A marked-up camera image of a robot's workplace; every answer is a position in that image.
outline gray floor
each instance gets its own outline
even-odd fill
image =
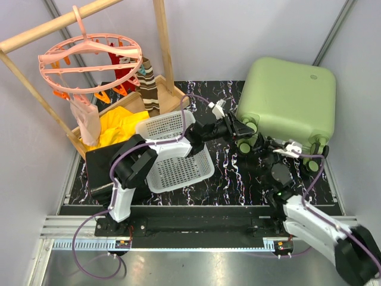
[[[296,245],[295,252],[305,249]],[[96,251],[78,252],[82,264],[99,255]],[[123,256],[127,276],[123,271],[116,278],[99,281],[82,273],[65,276],[77,270],[70,251],[53,251],[45,275],[44,286],[246,286],[246,285],[308,285],[346,286],[335,268],[320,253],[312,250],[292,259],[260,259],[247,253],[194,252],[130,252]],[[102,257],[86,267],[91,273],[107,276],[117,268],[112,258]]]

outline red cloth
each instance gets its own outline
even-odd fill
[[[129,58],[122,57],[120,55],[115,55],[115,54],[112,54],[110,52],[108,53],[108,56],[110,57],[112,64],[127,64],[130,62]],[[131,69],[121,69],[121,70],[114,70],[114,71],[115,71],[115,77],[117,79],[121,79],[123,76],[128,74],[131,71]],[[130,83],[128,81],[123,82],[122,85],[127,92],[129,90],[135,91],[135,85],[133,85],[132,83]]]

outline floor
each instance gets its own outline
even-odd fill
[[[295,252],[307,246],[299,242]],[[78,251],[82,265],[86,265],[100,252]],[[54,250],[46,270],[44,286],[141,286],[141,285],[309,285],[346,286],[335,267],[320,253],[310,250],[300,257],[278,260],[270,253],[262,254],[271,259],[254,257],[250,253],[200,253],[200,252],[133,252],[122,258],[127,265],[114,279],[103,281],[75,273],[71,251]],[[108,276],[118,267],[110,257],[102,257],[85,266],[90,273]]]
[[[207,81],[207,82],[176,82],[176,86],[184,93],[202,95],[216,102],[224,98],[225,109],[235,110],[241,95],[244,81]],[[120,99],[119,94],[110,92],[111,104]],[[97,103],[99,110],[108,106],[104,102]],[[191,99],[188,109],[197,119],[206,119],[213,115],[206,109],[203,102]],[[263,205],[267,204],[265,194],[268,191],[261,181],[261,157],[251,154],[240,157],[235,144],[227,144],[222,139],[209,142],[215,174],[206,181],[163,194],[151,194],[141,201],[144,205]],[[302,194],[305,187],[313,180],[312,176],[301,173],[299,160],[284,159],[292,173],[293,189]],[[311,202],[316,205],[333,205],[337,201],[332,197],[327,176],[324,173],[311,192]],[[81,159],[76,178],[71,191],[69,205],[97,205],[88,194],[86,163]]]

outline suitcase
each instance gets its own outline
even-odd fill
[[[303,152],[321,154],[335,128],[335,101],[336,80],[328,69],[258,59],[237,109],[237,118],[258,132],[238,142],[240,151],[249,152],[260,133],[282,141],[293,139],[303,145]]]

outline yellow fabric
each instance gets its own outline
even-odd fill
[[[134,114],[118,106],[101,117],[102,130],[98,145],[94,147],[85,145],[85,147],[91,151],[128,140],[135,134],[136,124],[148,118],[147,111]]]

